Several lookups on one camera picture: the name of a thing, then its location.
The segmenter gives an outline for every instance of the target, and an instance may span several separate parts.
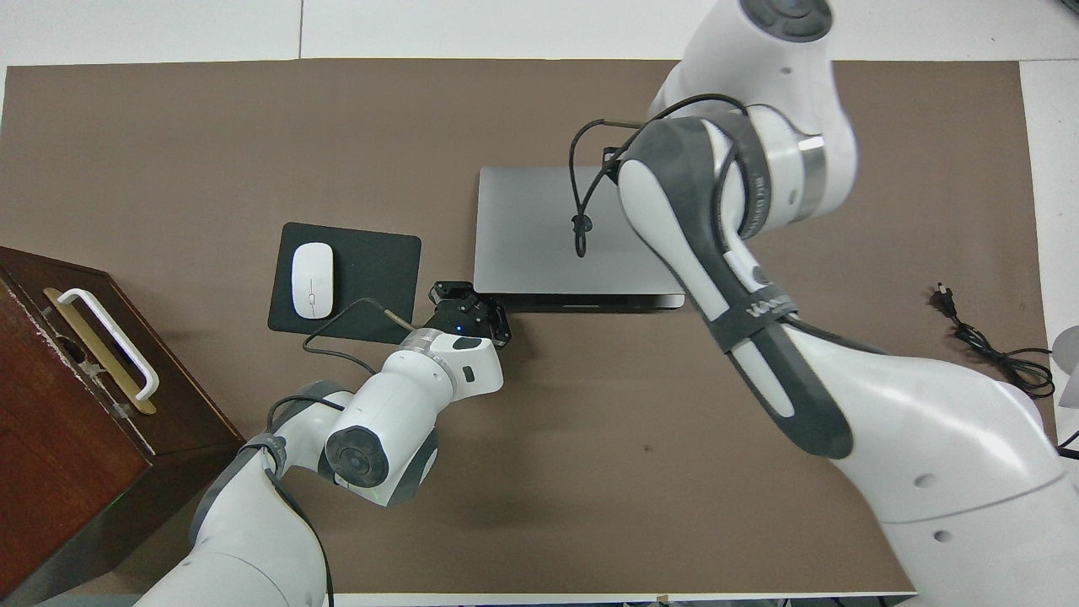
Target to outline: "computer mouse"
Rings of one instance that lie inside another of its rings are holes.
[[[333,309],[333,249],[309,242],[292,253],[292,308],[304,319],[325,319]]]

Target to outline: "wooden cabinet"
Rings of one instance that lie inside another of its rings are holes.
[[[147,403],[120,340],[84,301],[55,301],[71,288],[154,370]],[[111,570],[242,443],[107,273],[0,247],[0,598],[33,604]]]

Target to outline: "laptop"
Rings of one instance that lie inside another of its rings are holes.
[[[598,166],[576,168],[584,195]],[[473,284],[515,311],[679,308],[684,291],[641,240],[604,178],[588,203],[588,250],[573,246],[576,213],[566,166],[484,166],[479,174]]]

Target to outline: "white handle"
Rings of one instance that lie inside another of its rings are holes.
[[[120,345],[120,348],[123,349],[123,351],[127,355],[127,358],[135,363],[138,371],[142,373],[142,377],[146,378],[146,386],[139,390],[138,395],[135,395],[135,399],[138,401],[149,399],[150,396],[158,390],[158,372],[153,371],[153,368],[151,368],[150,363],[146,361],[142,354],[135,348],[134,344],[132,344],[132,341],[127,340],[127,336],[124,335],[124,332],[121,331],[117,322],[112,320],[112,317],[105,312],[105,308],[101,306],[101,302],[94,296],[93,292],[82,288],[69,288],[57,296],[56,300],[60,303],[70,303],[74,301],[77,296],[86,302],[86,307],[90,308],[90,312],[94,313],[97,320],[100,321],[105,329],[109,331],[109,335],[115,340],[117,344]]]

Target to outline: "mouse pad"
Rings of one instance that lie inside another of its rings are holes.
[[[333,249],[333,308],[325,319],[310,320],[292,307],[292,253],[308,242],[325,242]],[[353,301],[372,296],[400,318],[412,321],[420,238],[413,235],[349,230],[309,223],[285,223],[277,249],[277,270],[270,296],[273,331],[310,335]],[[322,333],[381,344],[400,344],[408,331],[373,306],[359,305]]]

